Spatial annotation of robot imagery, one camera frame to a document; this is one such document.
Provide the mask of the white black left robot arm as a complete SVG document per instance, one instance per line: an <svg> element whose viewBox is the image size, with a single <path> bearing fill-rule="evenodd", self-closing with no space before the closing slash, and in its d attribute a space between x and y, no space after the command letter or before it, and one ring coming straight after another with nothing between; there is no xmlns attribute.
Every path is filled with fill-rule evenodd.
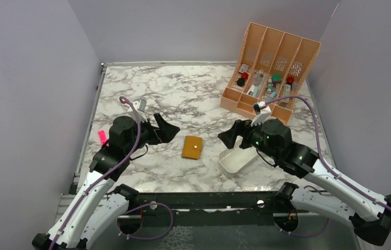
<svg viewBox="0 0 391 250"><path fill-rule="evenodd" d="M154 118L157 126L130 116L113 121L108 141L94 155L83 185L55 225L34 237L35 249L89 249L118 215L137 210L138 191L125 184L102 207L99 203L129 166L132 153L145 145L170 143L180 132L159 113Z"/></svg>

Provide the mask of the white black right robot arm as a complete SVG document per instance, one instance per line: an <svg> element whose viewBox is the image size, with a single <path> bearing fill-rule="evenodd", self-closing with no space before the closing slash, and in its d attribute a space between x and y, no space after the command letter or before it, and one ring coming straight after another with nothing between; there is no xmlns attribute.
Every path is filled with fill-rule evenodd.
<svg viewBox="0 0 391 250"><path fill-rule="evenodd" d="M384 245L391 232L391 194L370 191L331 167L316 151L294 142L290 128L276 118L259 125L253 125L251 120L236 120L231 129L218 134L228 149L233 149L238 136L242 137L241 149L253 147L272 158L283 171L331 194L312 194L286 182L275 197L278 210L320 214L348 225L356 236L372 245Z"/></svg>

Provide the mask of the yellow leather card holder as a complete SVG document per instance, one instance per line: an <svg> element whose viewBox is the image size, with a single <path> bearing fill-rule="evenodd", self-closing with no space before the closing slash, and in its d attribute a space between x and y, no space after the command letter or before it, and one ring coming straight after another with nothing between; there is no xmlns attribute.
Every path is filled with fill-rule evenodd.
<svg viewBox="0 0 391 250"><path fill-rule="evenodd" d="M182 158L198 160L203 150L203 139L197 136L187 135L185 137Z"/></svg>

